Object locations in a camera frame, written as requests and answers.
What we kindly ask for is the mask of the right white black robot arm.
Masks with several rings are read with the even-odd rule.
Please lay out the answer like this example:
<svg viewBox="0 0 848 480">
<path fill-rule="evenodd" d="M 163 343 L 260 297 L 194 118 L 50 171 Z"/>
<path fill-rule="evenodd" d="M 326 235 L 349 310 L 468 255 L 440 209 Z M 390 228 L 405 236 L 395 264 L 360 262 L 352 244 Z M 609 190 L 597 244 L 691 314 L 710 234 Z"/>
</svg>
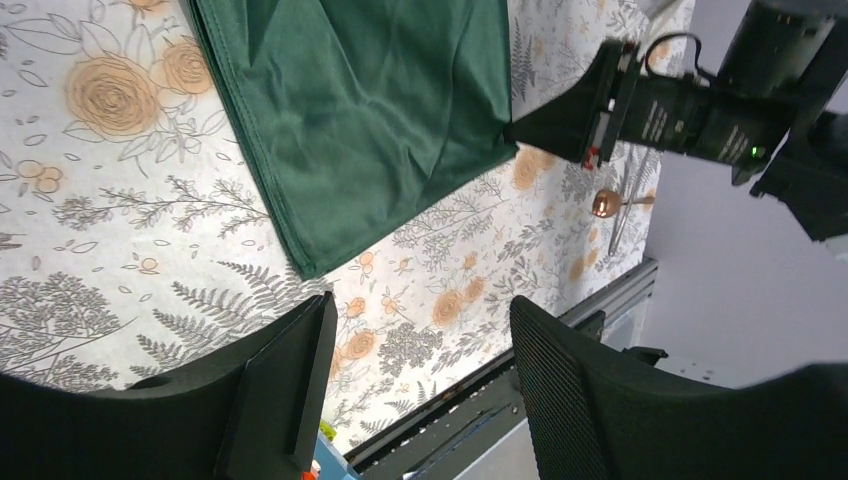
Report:
<svg viewBox="0 0 848 480">
<path fill-rule="evenodd" d="M 587 169 L 619 141 L 729 166 L 734 185 L 782 202 L 814 242 L 847 232 L 843 1 L 753 1 L 717 72 L 657 73 L 652 46 L 604 41 L 566 92 L 511 122 L 510 141 Z"/>
</svg>

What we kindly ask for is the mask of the dark green cloth napkin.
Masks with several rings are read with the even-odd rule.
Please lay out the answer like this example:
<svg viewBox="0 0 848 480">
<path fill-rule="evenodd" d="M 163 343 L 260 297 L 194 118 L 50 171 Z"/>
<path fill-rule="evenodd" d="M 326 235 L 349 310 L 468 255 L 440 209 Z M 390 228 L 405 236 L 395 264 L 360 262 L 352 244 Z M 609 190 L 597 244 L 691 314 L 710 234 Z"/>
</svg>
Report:
<svg viewBox="0 0 848 480">
<path fill-rule="evenodd" d="M 292 268 L 327 274 L 517 150 L 504 1 L 190 1 Z"/>
</svg>

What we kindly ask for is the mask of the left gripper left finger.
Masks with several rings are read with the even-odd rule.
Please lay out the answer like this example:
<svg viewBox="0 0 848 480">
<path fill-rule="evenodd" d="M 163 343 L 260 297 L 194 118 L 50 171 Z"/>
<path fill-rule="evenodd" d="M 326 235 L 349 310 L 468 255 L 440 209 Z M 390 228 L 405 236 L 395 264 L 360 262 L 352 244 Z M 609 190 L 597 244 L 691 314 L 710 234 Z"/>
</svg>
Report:
<svg viewBox="0 0 848 480">
<path fill-rule="evenodd" d="M 1 378 L 5 479 L 298 479 L 335 348 L 331 292 L 125 390 Z"/>
</svg>

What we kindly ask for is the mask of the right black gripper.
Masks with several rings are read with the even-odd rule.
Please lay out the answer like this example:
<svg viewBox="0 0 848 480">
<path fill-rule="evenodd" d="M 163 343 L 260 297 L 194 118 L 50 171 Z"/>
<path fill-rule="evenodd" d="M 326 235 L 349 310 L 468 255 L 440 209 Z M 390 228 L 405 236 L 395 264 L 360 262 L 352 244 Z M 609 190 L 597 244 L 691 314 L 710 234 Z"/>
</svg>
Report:
<svg viewBox="0 0 848 480">
<path fill-rule="evenodd" d="M 762 169 L 794 121 L 787 102 L 647 75 L 636 46 L 606 40 L 574 85 L 506 125 L 506 140 L 594 169 L 617 142 Z"/>
</svg>

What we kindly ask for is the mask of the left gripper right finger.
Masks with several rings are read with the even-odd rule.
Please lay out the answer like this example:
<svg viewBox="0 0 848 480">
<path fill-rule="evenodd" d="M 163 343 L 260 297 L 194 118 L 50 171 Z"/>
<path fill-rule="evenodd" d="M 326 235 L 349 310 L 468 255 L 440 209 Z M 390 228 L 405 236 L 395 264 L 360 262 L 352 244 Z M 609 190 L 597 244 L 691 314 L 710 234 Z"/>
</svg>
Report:
<svg viewBox="0 0 848 480">
<path fill-rule="evenodd" d="M 543 479 L 847 475 L 845 364 L 729 389 L 614 350 L 523 296 L 510 328 Z"/>
</svg>

